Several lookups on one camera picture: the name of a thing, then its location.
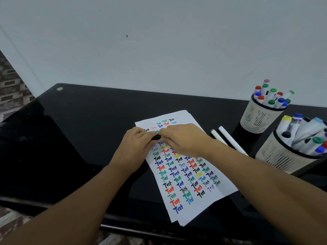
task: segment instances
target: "person's right arm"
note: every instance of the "person's right arm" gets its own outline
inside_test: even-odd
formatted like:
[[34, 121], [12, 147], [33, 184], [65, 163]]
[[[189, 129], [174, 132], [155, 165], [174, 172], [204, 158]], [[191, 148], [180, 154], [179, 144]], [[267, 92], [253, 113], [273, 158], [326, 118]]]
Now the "person's right arm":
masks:
[[294, 244], [327, 244], [327, 193], [212, 139], [194, 124], [158, 132], [176, 152], [202, 157]]

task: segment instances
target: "yellow marker cap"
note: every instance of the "yellow marker cap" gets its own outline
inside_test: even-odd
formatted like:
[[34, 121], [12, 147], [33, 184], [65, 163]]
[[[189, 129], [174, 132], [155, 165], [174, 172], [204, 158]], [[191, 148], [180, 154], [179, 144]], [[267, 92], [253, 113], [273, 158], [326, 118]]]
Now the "yellow marker cap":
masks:
[[284, 117], [282, 119], [287, 120], [287, 121], [291, 121], [292, 120], [292, 117], [291, 116], [284, 115]]

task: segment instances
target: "human hand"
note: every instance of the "human hand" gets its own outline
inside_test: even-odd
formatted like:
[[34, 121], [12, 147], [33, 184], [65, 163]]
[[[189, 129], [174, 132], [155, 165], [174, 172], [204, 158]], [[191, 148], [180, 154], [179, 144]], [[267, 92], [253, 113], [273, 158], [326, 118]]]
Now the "human hand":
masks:
[[109, 165], [122, 169], [128, 174], [134, 173], [143, 163], [151, 147], [157, 140], [151, 140], [156, 132], [146, 132], [140, 127], [133, 127], [124, 135]]
[[214, 140], [195, 124], [169, 125], [162, 128], [159, 135], [161, 142], [168, 144], [179, 154], [190, 157], [204, 157]]

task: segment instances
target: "person's right hand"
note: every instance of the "person's right hand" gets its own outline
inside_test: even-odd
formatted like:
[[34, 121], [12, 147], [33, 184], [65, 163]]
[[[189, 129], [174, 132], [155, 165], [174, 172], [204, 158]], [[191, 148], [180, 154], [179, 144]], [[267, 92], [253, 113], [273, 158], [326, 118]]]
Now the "person's right hand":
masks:
[[195, 124], [169, 125], [158, 134], [164, 136], [159, 141], [168, 144], [177, 153], [190, 157], [204, 157], [214, 140]]

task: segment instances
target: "white paper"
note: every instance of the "white paper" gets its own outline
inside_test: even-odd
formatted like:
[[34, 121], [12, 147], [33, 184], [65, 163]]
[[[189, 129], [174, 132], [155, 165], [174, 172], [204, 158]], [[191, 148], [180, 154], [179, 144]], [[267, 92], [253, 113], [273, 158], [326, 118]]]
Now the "white paper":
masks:
[[[201, 128], [186, 110], [145, 119], [135, 125], [158, 132], [169, 125], [188, 123]], [[237, 191], [235, 185], [205, 159], [179, 155], [162, 142], [151, 148], [146, 161], [155, 176], [171, 222], [178, 221], [182, 226], [213, 202]]]

